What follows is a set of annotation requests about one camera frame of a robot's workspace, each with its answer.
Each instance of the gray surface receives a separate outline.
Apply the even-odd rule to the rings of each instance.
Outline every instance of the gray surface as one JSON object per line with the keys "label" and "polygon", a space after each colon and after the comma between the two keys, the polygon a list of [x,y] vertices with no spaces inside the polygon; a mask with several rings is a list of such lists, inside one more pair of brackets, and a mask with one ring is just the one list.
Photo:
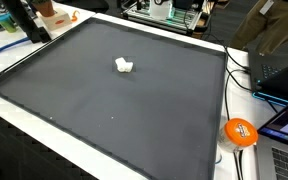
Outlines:
{"label": "gray surface", "polygon": [[[4,74],[0,95],[145,175],[212,178],[223,54],[99,23],[58,41]],[[136,72],[118,73],[117,57]]]}
{"label": "gray surface", "polygon": [[272,138],[259,135],[256,147],[259,179],[276,180],[276,171],[273,160],[272,147],[288,153],[288,145],[279,141],[275,141]]}

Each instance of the person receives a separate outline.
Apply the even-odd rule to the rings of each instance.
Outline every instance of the person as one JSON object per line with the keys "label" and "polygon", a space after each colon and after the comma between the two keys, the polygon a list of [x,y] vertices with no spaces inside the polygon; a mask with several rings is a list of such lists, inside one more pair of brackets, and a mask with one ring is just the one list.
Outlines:
{"label": "person", "polygon": [[231,48],[243,50],[263,33],[256,51],[264,56],[288,41],[288,0],[273,0],[268,11],[261,13],[267,1],[259,0],[247,14],[230,42]]}

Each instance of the white label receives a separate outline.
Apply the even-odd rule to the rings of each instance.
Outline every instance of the white label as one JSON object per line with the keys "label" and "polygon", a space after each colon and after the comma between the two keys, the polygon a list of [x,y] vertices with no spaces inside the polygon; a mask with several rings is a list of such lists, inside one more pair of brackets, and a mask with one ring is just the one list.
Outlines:
{"label": "white label", "polygon": [[267,0],[267,2],[264,4],[262,9],[260,10],[260,13],[265,15],[267,11],[272,7],[273,4],[274,4],[273,0]]}

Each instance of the laptop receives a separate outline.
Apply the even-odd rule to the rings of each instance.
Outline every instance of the laptop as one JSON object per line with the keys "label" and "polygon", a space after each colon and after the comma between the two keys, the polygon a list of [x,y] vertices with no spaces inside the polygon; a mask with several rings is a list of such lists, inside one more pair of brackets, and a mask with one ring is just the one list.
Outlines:
{"label": "laptop", "polygon": [[249,53],[253,97],[288,105],[288,56]]}
{"label": "laptop", "polygon": [[260,180],[288,180],[288,106],[258,133],[256,150]]}

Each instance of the white object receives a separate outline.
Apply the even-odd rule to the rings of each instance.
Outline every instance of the white object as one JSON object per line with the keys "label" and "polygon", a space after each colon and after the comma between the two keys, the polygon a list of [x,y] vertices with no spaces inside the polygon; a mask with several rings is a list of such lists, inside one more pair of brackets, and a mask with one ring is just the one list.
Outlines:
{"label": "white object", "polygon": [[173,9],[172,0],[164,1],[161,5],[156,4],[161,0],[150,0],[150,17],[157,20],[165,20],[170,17]]}
{"label": "white object", "polygon": [[262,9],[260,10],[260,13],[265,15],[267,11],[272,7],[273,4],[274,4],[273,0],[267,0],[267,2],[264,4]]}
{"label": "white object", "polygon": [[117,65],[117,70],[119,72],[131,72],[133,68],[133,62],[126,62],[124,58],[117,58],[115,60],[115,63]]}
{"label": "white object", "polygon": [[56,13],[51,17],[44,17],[39,12],[36,13],[36,15],[43,21],[48,30],[53,31],[55,29],[72,24],[70,16],[63,9],[54,8],[54,11]]}

